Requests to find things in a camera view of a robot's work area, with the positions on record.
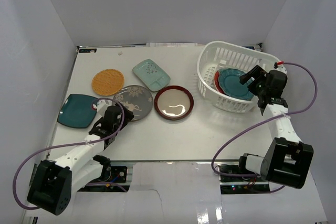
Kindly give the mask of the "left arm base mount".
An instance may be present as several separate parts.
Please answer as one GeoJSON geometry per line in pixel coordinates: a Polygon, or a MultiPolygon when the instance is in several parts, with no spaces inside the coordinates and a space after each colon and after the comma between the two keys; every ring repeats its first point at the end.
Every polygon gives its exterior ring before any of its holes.
{"type": "Polygon", "coordinates": [[[127,169],[126,166],[110,166],[99,178],[90,182],[98,185],[89,185],[82,189],[88,192],[125,193],[129,190],[129,185],[126,185],[127,169]]]}

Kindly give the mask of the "red and teal floral plate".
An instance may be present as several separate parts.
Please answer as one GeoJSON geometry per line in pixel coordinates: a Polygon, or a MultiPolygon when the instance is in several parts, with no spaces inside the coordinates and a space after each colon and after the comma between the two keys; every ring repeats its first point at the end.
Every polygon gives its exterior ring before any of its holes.
{"type": "Polygon", "coordinates": [[[221,87],[219,85],[218,78],[219,78],[219,71],[216,71],[215,74],[214,74],[214,85],[215,85],[215,88],[216,88],[216,90],[219,93],[224,94],[224,91],[221,89],[221,87]]]}

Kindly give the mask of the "red rimmed beige bowl plate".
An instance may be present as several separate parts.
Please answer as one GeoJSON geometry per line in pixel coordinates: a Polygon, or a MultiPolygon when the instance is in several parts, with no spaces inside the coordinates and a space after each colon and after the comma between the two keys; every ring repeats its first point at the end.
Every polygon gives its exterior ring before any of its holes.
{"type": "Polygon", "coordinates": [[[154,108],[166,120],[178,121],[190,115],[194,108],[194,98],[182,86],[167,86],[157,92],[154,108]]]}

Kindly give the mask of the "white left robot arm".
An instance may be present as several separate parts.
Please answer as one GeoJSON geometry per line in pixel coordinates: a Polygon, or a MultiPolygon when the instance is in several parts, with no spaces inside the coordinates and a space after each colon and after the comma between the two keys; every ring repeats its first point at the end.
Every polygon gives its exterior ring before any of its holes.
{"type": "Polygon", "coordinates": [[[134,114],[122,104],[103,105],[99,113],[102,117],[80,145],[55,160],[40,162],[28,192],[29,203],[57,216],[65,211],[73,193],[95,179],[110,178],[111,161],[101,153],[134,114]]]}

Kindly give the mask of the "teal scalloped round plate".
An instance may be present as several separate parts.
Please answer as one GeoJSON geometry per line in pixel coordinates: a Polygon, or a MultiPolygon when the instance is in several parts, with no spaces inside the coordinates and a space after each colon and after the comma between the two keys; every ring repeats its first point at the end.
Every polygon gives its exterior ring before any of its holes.
{"type": "Polygon", "coordinates": [[[235,99],[251,101],[254,95],[248,90],[249,84],[240,84],[239,77],[245,73],[235,68],[221,68],[218,82],[224,94],[235,99]]]}

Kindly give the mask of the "dark teal square plate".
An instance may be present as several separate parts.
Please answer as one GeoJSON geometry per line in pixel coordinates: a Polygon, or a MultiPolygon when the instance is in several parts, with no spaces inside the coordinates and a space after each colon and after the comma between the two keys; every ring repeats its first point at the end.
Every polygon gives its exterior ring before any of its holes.
{"type": "Polygon", "coordinates": [[[87,128],[96,116],[97,98],[85,94],[70,94],[62,105],[57,122],[74,129],[87,128]]]}

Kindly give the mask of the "orange woven round plate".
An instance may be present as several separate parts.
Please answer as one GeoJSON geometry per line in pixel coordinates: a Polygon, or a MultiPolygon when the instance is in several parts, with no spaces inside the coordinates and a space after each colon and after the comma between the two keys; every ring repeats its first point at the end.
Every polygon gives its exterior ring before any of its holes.
{"type": "Polygon", "coordinates": [[[105,69],[98,72],[91,82],[93,91],[103,97],[119,92],[124,85],[124,75],[116,69],[105,69]]]}

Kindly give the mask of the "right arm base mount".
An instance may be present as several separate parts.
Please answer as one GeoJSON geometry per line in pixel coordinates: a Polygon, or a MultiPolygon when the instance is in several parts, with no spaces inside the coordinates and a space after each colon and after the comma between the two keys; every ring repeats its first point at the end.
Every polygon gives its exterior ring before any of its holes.
{"type": "MultiPolygon", "coordinates": [[[[215,165],[215,168],[222,173],[243,174],[239,170],[237,162],[218,163],[215,165]]],[[[219,186],[222,195],[261,194],[270,192],[269,183],[259,177],[231,177],[220,175],[219,186]]]]}

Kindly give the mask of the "white plastic basket bin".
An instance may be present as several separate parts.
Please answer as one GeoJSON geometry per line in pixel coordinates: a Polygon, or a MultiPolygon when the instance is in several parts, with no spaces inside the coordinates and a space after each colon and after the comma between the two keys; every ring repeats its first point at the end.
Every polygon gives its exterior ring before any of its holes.
{"type": "Polygon", "coordinates": [[[239,77],[256,65],[270,71],[279,61],[273,55],[247,47],[223,41],[209,42],[197,61],[199,91],[218,109],[240,114],[249,112],[258,101],[247,88],[253,78],[241,84],[239,77]]]}

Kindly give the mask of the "grey reindeer plate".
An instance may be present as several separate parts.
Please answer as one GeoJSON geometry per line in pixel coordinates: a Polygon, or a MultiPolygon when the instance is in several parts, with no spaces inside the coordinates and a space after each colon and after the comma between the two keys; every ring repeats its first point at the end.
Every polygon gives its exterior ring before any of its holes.
{"type": "Polygon", "coordinates": [[[133,113],[132,121],[144,119],[153,108],[152,93],[145,87],[130,85],[122,88],[113,97],[120,102],[126,109],[133,113]]]}

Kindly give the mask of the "light teal rectangular plate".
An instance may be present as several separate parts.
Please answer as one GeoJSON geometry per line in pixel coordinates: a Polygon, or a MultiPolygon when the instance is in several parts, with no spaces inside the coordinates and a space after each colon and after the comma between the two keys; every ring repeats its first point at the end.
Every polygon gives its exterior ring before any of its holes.
{"type": "Polygon", "coordinates": [[[141,61],[132,71],[152,92],[158,92],[171,81],[170,76],[151,59],[141,61]]]}

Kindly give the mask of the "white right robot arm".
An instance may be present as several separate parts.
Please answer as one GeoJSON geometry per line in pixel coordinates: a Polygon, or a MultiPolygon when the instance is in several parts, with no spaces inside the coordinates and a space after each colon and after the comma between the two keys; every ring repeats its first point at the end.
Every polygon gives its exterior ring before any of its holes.
{"type": "Polygon", "coordinates": [[[288,77],[279,68],[266,71],[259,65],[239,78],[258,98],[258,107],[268,124],[272,143],[265,156],[245,153],[239,158],[238,177],[247,182],[255,175],[267,182],[300,189],[305,184],[313,147],[302,142],[288,114],[282,92],[288,77]]]}

